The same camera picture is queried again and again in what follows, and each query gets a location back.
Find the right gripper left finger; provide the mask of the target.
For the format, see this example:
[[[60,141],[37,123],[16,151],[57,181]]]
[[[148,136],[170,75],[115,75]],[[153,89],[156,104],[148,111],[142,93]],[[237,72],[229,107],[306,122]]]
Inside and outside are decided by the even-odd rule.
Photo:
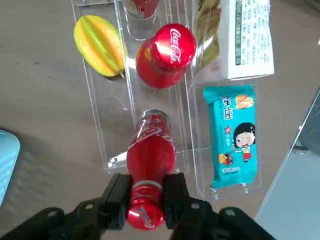
[[[102,196],[80,202],[66,213],[48,207],[1,236],[2,240],[99,240],[108,230],[125,226],[132,177],[114,174]]]

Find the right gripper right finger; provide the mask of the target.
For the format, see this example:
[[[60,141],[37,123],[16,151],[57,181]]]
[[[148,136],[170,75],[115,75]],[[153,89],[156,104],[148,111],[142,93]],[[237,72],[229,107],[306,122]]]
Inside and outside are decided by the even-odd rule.
[[[183,173],[163,178],[162,210],[171,240],[273,240],[274,237],[237,207],[215,212],[207,201],[189,195]]]

